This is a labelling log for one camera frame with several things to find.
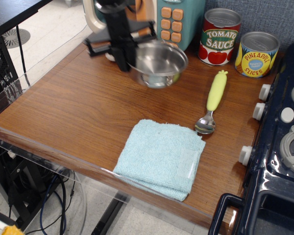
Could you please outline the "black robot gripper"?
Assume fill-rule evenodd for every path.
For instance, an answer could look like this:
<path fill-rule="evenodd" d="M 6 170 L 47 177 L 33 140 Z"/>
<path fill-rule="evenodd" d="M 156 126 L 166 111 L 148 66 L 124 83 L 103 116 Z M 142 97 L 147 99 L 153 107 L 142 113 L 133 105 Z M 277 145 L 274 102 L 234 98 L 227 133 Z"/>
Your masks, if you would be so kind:
<path fill-rule="evenodd" d="M 125 10 L 116 13 L 104 13 L 106 27 L 98 33 L 84 40 L 91 56 L 111 52 L 119 69 L 129 72 L 130 66 L 125 57 L 124 48 L 135 48 L 140 43 L 145 43 L 156 38 L 154 30 L 155 21 L 133 21 L 128 19 Z M 136 38 L 132 33 L 149 28 L 150 33 Z"/>

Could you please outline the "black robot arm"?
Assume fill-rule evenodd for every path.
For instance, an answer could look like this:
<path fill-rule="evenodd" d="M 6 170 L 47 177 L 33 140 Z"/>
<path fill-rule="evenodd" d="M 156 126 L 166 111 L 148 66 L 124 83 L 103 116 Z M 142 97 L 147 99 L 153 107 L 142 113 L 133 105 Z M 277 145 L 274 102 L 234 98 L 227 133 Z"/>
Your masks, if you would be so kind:
<path fill-rule="evenodd" d="M 155 21 L 127 18 L 124 0 L 84 0 L 84 13 L 93 35 L 85 39 L 90 56 L 108 53 L 121 71 L 136 66 L 138 44 L 156 39 Z"/>

